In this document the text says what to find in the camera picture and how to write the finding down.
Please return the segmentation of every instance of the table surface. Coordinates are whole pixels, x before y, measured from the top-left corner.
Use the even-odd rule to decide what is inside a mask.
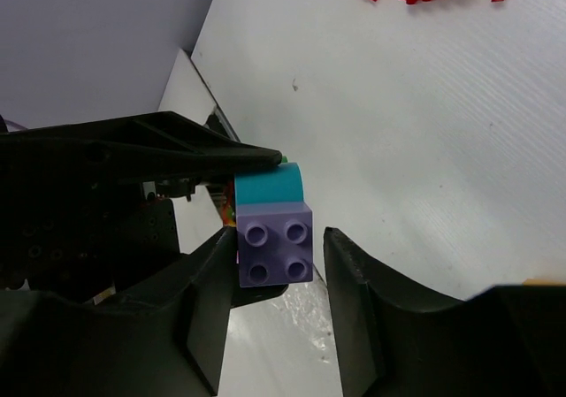
[[[180,51],[160,106],[204,123],[216,104]],[[190,254],[222,222],[204,187],[176,199],[181,251]],[[341,395],[325,284],[290,286],[281,297],[230,313],[219,397]]]
[[[338,226],[466,298],[566,279],[566,0],[214,0],[192,59]]]

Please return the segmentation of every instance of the gray wall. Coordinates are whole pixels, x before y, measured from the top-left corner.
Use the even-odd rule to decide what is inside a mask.
[[[154,111],[211,0],[0,0],[0,113],[30,127]]]

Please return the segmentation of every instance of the turquoise curved block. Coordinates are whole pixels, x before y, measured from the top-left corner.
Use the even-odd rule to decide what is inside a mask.
[[[301,170],[297,163],[284,163],[264,172],[237,174],[234,178],[236,207],[242,204],[302,202]]]

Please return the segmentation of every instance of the purple block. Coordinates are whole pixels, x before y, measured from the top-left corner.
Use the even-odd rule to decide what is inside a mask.
[[[304,202],[239,205],[240,286],[312,281],[312,211]]]

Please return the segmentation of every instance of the purple toy brick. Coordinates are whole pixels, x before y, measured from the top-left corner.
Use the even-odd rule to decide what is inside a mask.
[[[304,202],[239,205],[240,286],[312,281],[312,211]]]

